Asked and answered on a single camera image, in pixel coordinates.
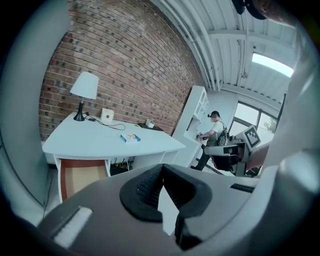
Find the window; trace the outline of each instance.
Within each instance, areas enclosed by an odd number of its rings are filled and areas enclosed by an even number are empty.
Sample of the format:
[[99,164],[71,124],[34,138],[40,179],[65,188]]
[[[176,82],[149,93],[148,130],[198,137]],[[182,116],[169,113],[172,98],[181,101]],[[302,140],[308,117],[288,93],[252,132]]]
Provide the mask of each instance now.
[[277,120],[273,116],[262,112],[261,109],[239,102],[236,107],[232,125],[229,129],[230,135],[237,135],[251,125],[255,126],[260,137],[260,146],[273,139]]

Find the black lamp base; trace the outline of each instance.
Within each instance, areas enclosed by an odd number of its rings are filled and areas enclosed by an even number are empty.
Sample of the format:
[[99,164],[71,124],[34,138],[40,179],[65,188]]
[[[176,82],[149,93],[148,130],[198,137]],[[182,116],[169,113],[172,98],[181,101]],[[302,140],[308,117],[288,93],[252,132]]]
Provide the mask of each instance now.
[[76,113],[76,115],[73,118],[73,120],[80,121],[80,122],[85,120],[84,116],[82,115],[83,106],[84,106],[84,104],[80,102],[79,103],[79,108],[78,108],[78,113]]

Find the table lamp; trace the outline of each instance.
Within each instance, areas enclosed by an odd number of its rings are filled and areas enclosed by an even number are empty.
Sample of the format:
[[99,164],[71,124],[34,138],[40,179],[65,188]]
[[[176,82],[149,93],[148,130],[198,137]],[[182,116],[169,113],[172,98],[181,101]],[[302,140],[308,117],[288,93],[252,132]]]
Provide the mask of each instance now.
[[79,103],[78,113],[73,118],[76,121],[84,121],[85,118],[82,115],[82,108],[84,106],[84,99],[96,99],[98,89],[99,77],[89,72],[82,72],[78,79],[75,81],[70,93],[82,97],[82,101]]

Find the ceiling light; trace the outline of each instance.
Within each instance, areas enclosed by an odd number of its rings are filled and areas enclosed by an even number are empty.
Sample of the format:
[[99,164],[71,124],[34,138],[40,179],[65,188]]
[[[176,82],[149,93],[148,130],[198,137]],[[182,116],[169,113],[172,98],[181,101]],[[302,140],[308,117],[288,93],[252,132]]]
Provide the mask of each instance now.
[[265,56],[262,56],[262,55],[259,55],[256,53],[253,54],[252,61],[255,63],[259,63],[261,65],[267,66],[271,69],[274,69],[274,70],[286,75],[289,78],[294,73],[294,70],[291,67],[289,67],[283,63],[280,63],[279,61],[276,61],[272,58],[268,58],[268,57],[265,57]]

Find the person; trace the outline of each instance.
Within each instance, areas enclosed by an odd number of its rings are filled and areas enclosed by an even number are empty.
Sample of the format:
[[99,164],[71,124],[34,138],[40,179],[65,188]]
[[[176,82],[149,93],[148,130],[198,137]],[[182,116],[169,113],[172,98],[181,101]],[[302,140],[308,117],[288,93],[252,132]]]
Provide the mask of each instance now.
[[[318,35],[315,34],[317,29],[312,29],[316,27],[315,22],[304,14],[303,8],[306,6],[306,3],[301,4],[299,1],[245,0],[245,7],[254,18],[269,19],[296,30],[296,65],[293,67],[294,73],[288,85],[281,118],[272,141],[258,146],[251,153],[248,169],[262,165],[263,172],[267,167],[279,165],[283,159],[301,150],[318,149],[320,146],[320,118],[317,115],[320,109],[320,66],[319,55],[312,42],[318,42]],[[308,28],[309,35],[301,25]],[[297,117],[303,117],[303,121],[297,122]]]
[[[211,122],[214,123],[212,129],[204,134],[198,136],[199,139],[203,139],[208,137],[208,141],[206,142],[207,147],[218,146],[218,139],[222,132],[225,129],[225,124],[222,122],[220,114],[218,111],[213,111],[211,115],[208,115],[211,118]],[[210,155],[205,154],[204,147],[202,148],[202,156],[199,159],[197,166],[191,166],[191,169],[202,171],[206,166],[206,163],[210,159]]]

